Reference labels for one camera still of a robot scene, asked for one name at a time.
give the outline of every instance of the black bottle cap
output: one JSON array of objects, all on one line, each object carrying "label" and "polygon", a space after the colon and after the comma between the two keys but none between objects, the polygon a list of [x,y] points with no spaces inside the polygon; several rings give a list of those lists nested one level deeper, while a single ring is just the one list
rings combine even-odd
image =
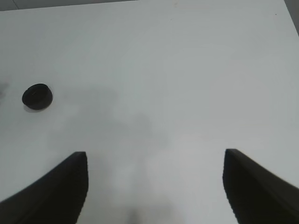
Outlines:
[{"label": "black bottle cap", "polygon": [[35,84],[23,94],[22,102],[32,110],[47,108],[53,100],[51,90],[45,84]]}]

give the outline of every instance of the black cap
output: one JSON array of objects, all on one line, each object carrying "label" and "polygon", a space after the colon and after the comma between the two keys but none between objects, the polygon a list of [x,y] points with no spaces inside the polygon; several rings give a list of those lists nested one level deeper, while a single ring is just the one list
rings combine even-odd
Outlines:
[{"label": "black cap", "polygon": [[45,84],[35,84],[23,94],[22,102],[32,110],[47,108],[53,100],[51,90]]}]

